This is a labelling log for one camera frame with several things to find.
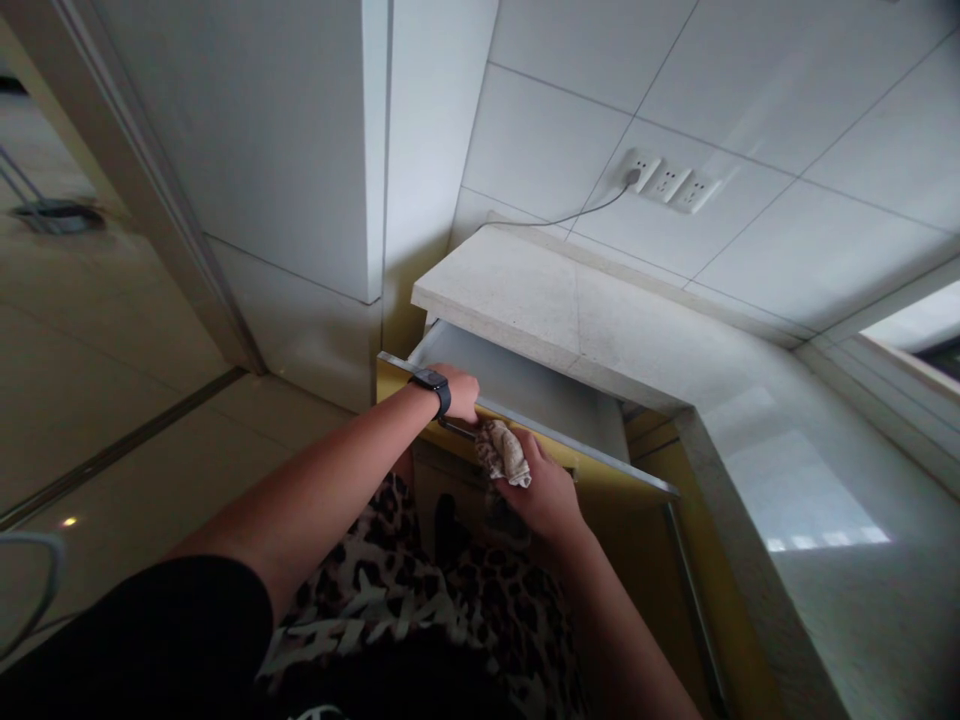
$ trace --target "electrical outlet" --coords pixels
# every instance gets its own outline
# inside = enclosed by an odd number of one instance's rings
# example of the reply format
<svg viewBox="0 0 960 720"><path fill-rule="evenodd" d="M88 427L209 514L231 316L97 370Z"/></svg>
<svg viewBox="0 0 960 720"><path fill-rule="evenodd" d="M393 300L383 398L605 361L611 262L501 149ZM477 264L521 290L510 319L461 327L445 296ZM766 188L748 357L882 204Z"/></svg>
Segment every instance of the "electrical outlet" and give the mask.
<svg viewBox="0 0 960 720"><path fill-rule="evenodd" d="M677 190L677 194L670 200L670 207L687 215L693 215L710 199L714 191L720 187L720 181L692 171Z"/></svg>
<svg viewBox="0 0 960 720"><path fill-rule="evenodd" d="M691 172L690 169L681 170L662 162L647 183L643 195L657 202L668 203Z"/></svg>
<svg viewBox="0 0 960 720"><path fill-rule="evenodd" d="M657 171L657 168L660 167L660 164L663 162L662 158L658 158L649 150L644 148L634 148L630 152L630 156L627 158L627 172L631 170L640 171L640 179L637 180L636 184L633 186L633 191L640 194L640 191L650 182L650 178L653 177L653 174Z"/></svg>

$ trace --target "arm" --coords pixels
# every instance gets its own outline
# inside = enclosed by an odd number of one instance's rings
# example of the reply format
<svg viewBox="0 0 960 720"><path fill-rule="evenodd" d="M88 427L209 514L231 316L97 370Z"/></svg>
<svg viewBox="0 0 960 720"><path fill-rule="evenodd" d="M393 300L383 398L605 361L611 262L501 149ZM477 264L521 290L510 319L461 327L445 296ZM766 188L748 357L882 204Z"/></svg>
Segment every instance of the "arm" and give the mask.
<svg viewBox="0 0 960 720"><path fill-rule="evenodd" d="M476 378L449 365L433 369L450 387L447 416L475 423ZM166 559L221 555L239 560L263 581L279 622L297 588L359 517L439 407L435 393L407 385L274 470Z"/></svg>
<svg viewBox="0 0 960 720"><path fill-rule="evenodd" d="M515 434L533 481L526 489L503 481L497 486L556 560L578 645L596 671L605 709L611 717L699 718L580 514L570 476L543 452L533 433Z"/></svg>

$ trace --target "countertop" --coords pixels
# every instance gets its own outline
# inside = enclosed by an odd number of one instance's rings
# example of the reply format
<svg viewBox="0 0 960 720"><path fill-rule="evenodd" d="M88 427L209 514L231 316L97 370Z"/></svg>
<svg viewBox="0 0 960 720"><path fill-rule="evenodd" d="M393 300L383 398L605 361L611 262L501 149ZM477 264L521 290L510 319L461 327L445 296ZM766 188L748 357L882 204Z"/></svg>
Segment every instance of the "countertop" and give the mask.
<svg viewBox="0 0 960 720"><path fill-rule="evenodd" d="M942 712L956 500L790 352L524 234L481 229L413 303L675 418L791 717Z"/></svg>

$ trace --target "drawer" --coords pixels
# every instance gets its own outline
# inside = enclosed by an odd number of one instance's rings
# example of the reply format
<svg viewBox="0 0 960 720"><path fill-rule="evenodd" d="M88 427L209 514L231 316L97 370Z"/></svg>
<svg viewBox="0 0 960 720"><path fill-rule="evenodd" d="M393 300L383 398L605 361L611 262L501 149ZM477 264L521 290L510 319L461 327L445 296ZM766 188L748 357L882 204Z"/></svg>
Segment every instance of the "drawer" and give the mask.
<svg viewBox="0 0 960 720"><path fill-rule="evenodd" d="M445 362L480 381L477 412L534 432L544 449L571 470L581 492L605 490L611 502L629 497L635 507L660 505L679 493L670 483L632 467L620 403L572 378L521 357L443 320L408 360L377 356L377 400L402 388L410 375ZM433 422L424 439L476 463L473 442Z"/></svg>

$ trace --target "leopard print pants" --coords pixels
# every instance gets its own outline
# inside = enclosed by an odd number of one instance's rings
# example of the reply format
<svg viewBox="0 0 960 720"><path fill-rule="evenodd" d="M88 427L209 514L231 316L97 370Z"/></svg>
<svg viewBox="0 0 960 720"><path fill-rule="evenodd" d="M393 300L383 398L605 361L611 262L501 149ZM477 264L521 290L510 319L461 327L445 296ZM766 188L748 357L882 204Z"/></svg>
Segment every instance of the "leopard print pants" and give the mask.
<svg viewBox="0 0 960 720"><path fill-rule="evenodd" d="M477 543L441 570L420 546L413 497L394 474L300 587L258 683L276 692L293 665L328 667L437 626L488 656L487 671L526 717L587 716L560 585L525 555Z"/></svg>

